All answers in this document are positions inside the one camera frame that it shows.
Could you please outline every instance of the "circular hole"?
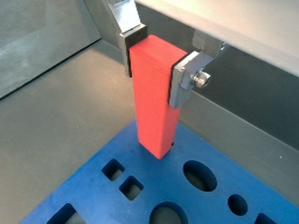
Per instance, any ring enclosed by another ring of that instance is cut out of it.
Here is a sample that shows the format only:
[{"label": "circular hole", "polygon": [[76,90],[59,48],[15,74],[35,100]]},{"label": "circular hole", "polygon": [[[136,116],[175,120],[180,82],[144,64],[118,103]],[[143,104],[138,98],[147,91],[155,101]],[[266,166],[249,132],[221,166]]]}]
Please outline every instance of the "circular hole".
[{"label": "circular hole", "polygon": [[249,203],[238,194],[233,194],[229,197],[229,209],[235,215],[239,216],[249,212]]},{"label": "circular hole", "polygon": [[183,209],[172,202],[159,204],[150,216],[150,224],[187,224],[187,216]]},{"label": "circular hole", "polygon": [[218,186],[216,177],[211,169],[198,161],[188,161],[183,165],[183,174],[190,183],[202,191],[212,192]]}]

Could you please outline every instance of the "screw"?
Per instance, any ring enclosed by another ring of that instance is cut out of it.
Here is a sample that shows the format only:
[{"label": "screw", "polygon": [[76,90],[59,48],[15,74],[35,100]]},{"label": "screw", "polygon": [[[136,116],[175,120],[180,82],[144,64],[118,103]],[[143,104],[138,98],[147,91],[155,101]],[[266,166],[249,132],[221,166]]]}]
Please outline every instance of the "screw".
[{"label": "screw", "polygon": [[191,75],[191,84],[196,88],[204,88],[208,85],[211,76],[199,70],[195,74]]}]

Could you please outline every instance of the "hole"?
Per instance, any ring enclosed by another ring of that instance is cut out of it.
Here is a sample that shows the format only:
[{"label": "hole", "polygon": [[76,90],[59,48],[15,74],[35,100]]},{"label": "hole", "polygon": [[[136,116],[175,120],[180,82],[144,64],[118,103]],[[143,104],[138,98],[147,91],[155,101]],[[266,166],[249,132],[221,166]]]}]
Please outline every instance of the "hole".
[{"label": "hole", "polygon": [[242,216],[249,212],[249,203],[238,194],[233,194],[229,197],[229,209],[238,216]]},{"label": "hole", "polygon": [[172,202],[159,204],[151,213],[150,224],[187,224],[183,209]]},{"label": "hole", "polygon": [[200,162],[188,161],[183,165],[183,174],[190,183],[202,191],[212,192],[216,189],[216,177],[211,169]]},{"label": "hole", "polygon": [[135,177],[128,177],[123,185],[119,187],[120,192],[126,195],[130,200],[134,200],[138,194],[143,191],[144,186],[136,180]]},{"label": "hole", "polygon": [[124,166],[115,159],[112,159],[102,169],[111,181],[115,181],[119,178],[124,170]]},{"label": "hole", "polygon": [[47,224],[87,224],[87,222],[80,218],[74,206],[68,203],[51,217]]},{"label": "hole", "polygon": [[255,224],[277,224],[263,213],[257,217]]}]

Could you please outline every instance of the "white panel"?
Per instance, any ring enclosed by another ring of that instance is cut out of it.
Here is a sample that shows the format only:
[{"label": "white panel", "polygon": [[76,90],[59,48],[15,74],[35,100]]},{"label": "white panel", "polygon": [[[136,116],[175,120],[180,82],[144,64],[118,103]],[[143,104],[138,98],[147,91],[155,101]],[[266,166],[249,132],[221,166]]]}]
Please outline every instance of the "white panel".
[{"label": "white panel", "polygon": [[136,1],[299,76],[299,1]]}]

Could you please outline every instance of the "gray floor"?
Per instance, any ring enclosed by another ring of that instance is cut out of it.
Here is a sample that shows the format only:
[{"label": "gray floor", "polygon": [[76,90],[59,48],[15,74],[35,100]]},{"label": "gray floor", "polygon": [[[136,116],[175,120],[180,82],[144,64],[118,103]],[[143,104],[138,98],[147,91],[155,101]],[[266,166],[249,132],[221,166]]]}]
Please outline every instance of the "gray floor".
[{"label": "gray floor", "polygon": [[[134,118],[122,52],[104,41],[0,101],[0,223],[23,219]],[[182,122],[299,205],[298,150],[198,94]]]},{"label": "gray floor", "polygon": [[0,101],[0,223],[22,220],[134,119],[120,59],[99,42]]}]

